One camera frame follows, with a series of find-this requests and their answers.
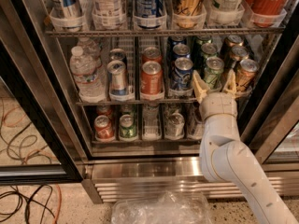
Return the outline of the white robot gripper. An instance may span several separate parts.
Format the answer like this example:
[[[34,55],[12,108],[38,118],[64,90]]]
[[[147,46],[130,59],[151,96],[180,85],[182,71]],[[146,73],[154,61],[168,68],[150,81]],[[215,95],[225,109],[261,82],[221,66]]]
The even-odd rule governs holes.
[[[223,77],[222,91],[225,92],[213,92],[207,95],[210,88],[201,79],[199,73],[194,71],[192,73],[192,87],[195,98],[200,104],[199,111],[202,120],[206,120],[215,115],[231,115],[237,117],[237,104],[236,97],[236,82],[235,71],[230,69]]]

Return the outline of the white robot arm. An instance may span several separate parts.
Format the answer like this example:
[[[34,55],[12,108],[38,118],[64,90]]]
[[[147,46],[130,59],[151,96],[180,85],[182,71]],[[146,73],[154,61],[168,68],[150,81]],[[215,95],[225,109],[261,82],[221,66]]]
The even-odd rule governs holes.
[[[204,122],[199,152],[204,178],[235,184],[260,224],[298,224],[261,164],[240,140],[236,89],[212,92],[197,72],[192,73],[192,87]]]

